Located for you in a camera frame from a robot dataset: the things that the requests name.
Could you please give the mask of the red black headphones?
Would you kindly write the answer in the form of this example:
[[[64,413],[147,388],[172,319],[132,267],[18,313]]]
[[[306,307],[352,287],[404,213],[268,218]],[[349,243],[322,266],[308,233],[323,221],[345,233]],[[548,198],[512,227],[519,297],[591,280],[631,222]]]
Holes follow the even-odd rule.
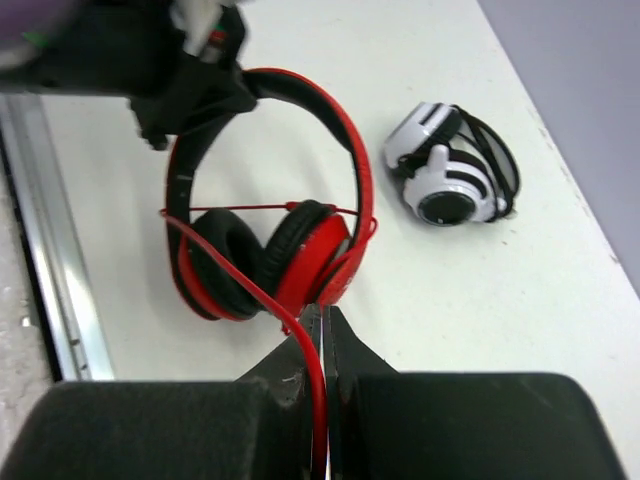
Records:
[[[191,214],[197,168],[237,115],[222,114],[180,135],[166,175],[163,214],[171,273],[187,303],[205,319],[246,321],[259,311],[298,317],[311,304],[340,299],[375,231],[374,192],[366,147],[344,108],[319,85],[290,70],[254,68],[244,81],[261,100],[279,100],[313,114],[349,154],[356,207],[307,199],[281,204],[286,215],[266,244],[238,216],[238,207]]]

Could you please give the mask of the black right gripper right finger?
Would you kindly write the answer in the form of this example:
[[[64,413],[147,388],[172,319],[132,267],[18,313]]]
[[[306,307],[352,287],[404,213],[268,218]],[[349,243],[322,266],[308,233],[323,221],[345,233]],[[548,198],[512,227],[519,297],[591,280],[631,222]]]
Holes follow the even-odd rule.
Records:
[[[599,412],[572,378],[401,372],[323,312],[334,479],[622,479]]]

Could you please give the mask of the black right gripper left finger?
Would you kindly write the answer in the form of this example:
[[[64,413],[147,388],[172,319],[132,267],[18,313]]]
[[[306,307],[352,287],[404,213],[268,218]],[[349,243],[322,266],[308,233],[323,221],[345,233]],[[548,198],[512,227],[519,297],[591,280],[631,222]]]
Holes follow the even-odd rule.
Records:
[[[234,381],[60,382],[5,479],[321,479],[311,380],[294,337]]]

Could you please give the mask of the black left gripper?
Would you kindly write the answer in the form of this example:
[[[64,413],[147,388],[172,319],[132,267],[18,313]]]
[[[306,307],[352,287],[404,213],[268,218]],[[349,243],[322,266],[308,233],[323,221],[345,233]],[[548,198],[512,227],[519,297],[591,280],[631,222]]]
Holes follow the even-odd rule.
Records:
[[[2,2],[2,93],[146,97],[130,109],[156,151],[222,114],[253,110],[256,97],[236,63],[244,40],[236,2],[224,1],[210,35],[220,54],[212,64],[184,52],[174,2]]]

